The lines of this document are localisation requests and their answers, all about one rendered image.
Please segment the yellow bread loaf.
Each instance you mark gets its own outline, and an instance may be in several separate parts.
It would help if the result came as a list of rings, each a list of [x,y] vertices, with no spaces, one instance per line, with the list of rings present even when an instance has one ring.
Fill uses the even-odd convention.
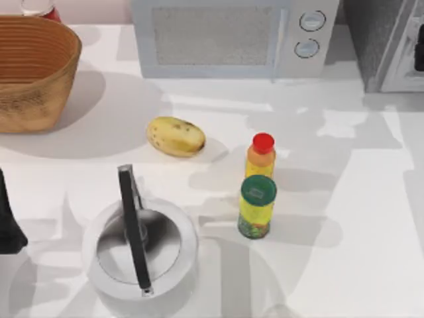
[[[179,158],[195,156],[205,147],[205,133],[191,122],[176,117],[156,117],[146,128],[155,149]]]

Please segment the red capped orange bottle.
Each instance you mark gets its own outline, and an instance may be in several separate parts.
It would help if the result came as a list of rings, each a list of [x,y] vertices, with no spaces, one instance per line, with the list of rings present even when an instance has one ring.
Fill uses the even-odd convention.
[[[244,176],[263,175],[273,178],[276,151],[275,140],[272,135],[260,132],[254,135],[246,155],[246,168]]]

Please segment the green capped yellow bottle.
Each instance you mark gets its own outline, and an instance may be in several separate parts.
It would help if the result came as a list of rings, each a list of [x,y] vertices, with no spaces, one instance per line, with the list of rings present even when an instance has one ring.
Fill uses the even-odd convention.
[[[273,179],[251,175],[240,189],[238,230],[248,239],[262,239],[269,230],[277,187]]]

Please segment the pale microwave oven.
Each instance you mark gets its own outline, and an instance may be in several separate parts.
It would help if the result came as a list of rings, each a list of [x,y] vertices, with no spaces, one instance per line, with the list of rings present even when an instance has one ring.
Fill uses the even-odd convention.
[[[145,78],[269,80],[317,78],[323,70],[340,0],[131,0],[138,59]],[[326,23],[306,32],[302,14]],[[294,52],[308,38],[312,58]]]

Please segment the microwave knob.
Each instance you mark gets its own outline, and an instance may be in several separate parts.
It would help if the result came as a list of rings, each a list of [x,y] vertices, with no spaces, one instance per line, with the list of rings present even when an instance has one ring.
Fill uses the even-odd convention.
[[[319,52],[319,50],[319,43],[312,38],[308,38],[304,42],[298,42],[294,48],[296,56],[302,59],[314,57]]]
[[[299,19],[299,25],[306,32],[315,32],[323,28],[326,20],[326,16],[322,11],[311,11],[302,14]]]

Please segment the woven wooden basket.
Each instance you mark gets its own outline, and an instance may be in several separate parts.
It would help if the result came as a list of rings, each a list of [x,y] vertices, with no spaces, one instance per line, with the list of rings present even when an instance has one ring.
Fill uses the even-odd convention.
[[[51,129],[70,96],[79,36],[42,17],[0,15],[0,133]]]

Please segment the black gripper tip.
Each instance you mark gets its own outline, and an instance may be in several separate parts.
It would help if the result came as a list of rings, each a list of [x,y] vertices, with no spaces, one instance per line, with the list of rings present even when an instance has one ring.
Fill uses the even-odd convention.
[[[27,244],[27,236],[13,215],[4,174],[0,168],[0,255],[18,254]]]

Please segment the red and clear cup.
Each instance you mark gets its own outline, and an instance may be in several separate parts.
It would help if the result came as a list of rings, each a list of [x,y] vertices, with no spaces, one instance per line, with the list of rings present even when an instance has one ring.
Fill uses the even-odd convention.
[[[56,0],[20,0],[21,12],[24,16],[44,17],[61,22],[56,8]]]

